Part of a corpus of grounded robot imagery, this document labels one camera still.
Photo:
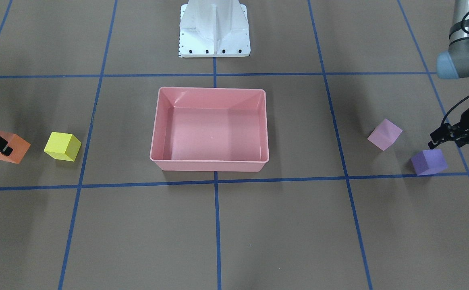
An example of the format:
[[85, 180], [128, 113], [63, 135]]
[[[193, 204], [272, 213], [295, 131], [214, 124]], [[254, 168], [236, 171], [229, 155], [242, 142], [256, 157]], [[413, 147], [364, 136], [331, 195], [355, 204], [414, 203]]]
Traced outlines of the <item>orange foam block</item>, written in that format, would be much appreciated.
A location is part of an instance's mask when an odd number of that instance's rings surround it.
[[0, 137], [5, 139], [7, 141], [8, 148], [12, 149], [12, 152], [8, 156], [0, 153], [0, 160], [20, 164], [30, 148], [30, 143], [19, 137], [17, 134], [5, 131], [0, 131]]

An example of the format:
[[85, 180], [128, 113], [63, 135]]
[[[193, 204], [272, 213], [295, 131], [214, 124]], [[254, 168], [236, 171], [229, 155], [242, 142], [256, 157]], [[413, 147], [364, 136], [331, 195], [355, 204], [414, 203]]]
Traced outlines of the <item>purple foam block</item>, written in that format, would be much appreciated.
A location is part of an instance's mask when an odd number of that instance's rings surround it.
[[410, 158], [417, 176], [431, 176], [448, 169], [442, 150], [423, 150]]

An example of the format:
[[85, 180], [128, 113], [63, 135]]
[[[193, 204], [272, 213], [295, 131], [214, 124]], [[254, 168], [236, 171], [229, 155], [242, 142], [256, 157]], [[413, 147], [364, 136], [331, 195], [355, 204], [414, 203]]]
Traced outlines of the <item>yellow foam block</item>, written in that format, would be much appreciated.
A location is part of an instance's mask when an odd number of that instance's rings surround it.
[[51, 132], [44, 152], [55, 160], [74, 162], [81, 146], [82, 142], [73, 134]]

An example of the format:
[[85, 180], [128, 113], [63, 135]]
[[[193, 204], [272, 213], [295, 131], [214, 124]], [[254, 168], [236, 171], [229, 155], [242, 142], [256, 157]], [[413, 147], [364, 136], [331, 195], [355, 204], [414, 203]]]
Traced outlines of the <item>pink plastic bin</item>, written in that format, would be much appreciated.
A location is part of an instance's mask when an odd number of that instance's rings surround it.
[[259, 172], [270, 159], [262, 89], [161, 87], [150, 159], [163, 171]]

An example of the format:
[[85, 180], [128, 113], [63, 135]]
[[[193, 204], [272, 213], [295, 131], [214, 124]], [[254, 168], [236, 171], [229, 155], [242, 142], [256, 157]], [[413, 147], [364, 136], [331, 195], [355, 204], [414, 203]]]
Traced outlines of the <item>pink foam block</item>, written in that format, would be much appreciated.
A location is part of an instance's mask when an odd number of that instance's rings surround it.
[[380, 150], [387, 150], [397, 138], [402, 134], [403, 130], [392, 123], [388, 119], [384, 119], [378, 126], [375, 127], [373, 132], [369, 135], [367, 140]]

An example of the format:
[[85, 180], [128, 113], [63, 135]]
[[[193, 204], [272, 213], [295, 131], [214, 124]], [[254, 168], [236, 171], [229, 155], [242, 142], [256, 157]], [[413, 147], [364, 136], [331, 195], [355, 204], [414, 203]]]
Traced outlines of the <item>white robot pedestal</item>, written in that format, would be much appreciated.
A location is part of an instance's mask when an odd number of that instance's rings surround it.
[[179, 57], [234, 58], [251, 54], [247, 7], [238, 0], [189, 0], [180, 12]]

